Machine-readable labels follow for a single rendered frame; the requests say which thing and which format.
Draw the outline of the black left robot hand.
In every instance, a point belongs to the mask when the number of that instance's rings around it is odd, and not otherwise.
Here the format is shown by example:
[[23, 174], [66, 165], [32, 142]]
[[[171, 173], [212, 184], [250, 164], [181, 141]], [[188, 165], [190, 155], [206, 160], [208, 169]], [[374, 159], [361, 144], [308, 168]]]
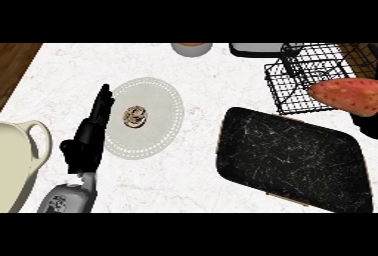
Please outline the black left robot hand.
[[89, 115], [79, 123], [75, 136], [72, 139], [63, 140], [58, 146], [69, 174], [95, 172], [97, 170], [113, 102], [109, 85], [103, 84], [94, 99]]

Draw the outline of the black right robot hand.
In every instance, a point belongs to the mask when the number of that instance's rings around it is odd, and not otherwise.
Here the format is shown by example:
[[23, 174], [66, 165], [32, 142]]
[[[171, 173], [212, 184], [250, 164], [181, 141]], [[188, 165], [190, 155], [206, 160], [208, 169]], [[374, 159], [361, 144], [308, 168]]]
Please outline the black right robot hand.
[[378, 140], [378, 113], [370, 117], [360, 117], [351, 114], [352, 124], [360, 128], [360, 132]]

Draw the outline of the reddish sweet potato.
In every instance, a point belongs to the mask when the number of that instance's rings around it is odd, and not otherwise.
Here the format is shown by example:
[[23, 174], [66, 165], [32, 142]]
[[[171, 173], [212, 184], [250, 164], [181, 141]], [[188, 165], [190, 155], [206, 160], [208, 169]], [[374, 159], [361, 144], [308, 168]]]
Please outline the reddish sweet potato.
[[378, 80], [332, 79], [312, 84], [306, 92], [315, 101], [360, 117], [378, 113]]

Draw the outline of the black marbled tray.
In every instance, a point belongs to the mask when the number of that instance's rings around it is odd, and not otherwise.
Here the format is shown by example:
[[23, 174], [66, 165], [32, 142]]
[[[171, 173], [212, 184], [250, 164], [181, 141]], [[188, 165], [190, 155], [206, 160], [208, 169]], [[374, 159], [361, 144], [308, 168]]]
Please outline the black marbled tray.
[[215, 166], [225, 180], [330, 212], [373, 211], [360, 146], [340, 131], [233, 107]]

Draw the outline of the small brown cupcake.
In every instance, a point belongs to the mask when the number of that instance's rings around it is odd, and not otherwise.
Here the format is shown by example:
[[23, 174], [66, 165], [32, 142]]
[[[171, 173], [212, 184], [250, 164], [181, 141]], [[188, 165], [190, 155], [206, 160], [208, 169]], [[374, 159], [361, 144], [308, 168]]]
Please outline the small brown cupcake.
[[147, 112], [141, 106], [131, 106], [123, 111], [123, 124], [129, 128], [140, 128], [147, 119]]

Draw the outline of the round grey placemat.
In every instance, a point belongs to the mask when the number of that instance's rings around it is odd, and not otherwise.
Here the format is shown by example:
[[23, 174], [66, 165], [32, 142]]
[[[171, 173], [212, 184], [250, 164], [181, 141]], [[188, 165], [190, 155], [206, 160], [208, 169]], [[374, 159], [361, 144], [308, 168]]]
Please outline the round grey placemat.
[[[166, 148], [176, 136], [184, 116], [179, 94], [165, 81], [143, 77], [113, 89], [113, 98], [104, 148], [122, 159], [147, 158]], [[123, 124], [123, 111], [131, 106], [141, 106], [147, 112], [140, 128]]]

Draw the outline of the cream ceramic pitcher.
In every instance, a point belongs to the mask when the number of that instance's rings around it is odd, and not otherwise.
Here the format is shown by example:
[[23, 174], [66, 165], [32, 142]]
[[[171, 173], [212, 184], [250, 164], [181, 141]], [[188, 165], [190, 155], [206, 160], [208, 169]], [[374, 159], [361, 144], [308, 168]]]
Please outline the cream ceramic pitcher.
[[[44, 155], [36, 154], [36, 146], [29, 130], [38, 126], [45, 136]], [[16, 213], [27, 199], [38, 169], [51, 153], [51, 135], [39, 121], [19, 124], [0, 122], [0, 213]]]

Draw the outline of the dark rimmed grey container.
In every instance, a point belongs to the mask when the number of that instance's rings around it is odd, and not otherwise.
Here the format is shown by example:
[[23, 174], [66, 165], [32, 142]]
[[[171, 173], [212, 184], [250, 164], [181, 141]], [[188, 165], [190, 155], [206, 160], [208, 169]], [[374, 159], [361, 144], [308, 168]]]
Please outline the dark rimmed grey container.
[[246, 58], [277, 58], [281, 54], [281, 43], [230, 43], [230, 53]]

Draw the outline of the grey cup with orange content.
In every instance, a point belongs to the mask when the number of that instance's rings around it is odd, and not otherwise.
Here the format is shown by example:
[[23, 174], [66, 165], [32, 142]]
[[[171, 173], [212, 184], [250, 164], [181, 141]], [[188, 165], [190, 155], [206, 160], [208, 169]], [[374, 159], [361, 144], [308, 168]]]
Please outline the grey cup with orange content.
[[172, 43], [171, 47], [174, 52], [182, 57], [199, 57], [209, 51], [212, 44], [182, 45], [179, 43]]

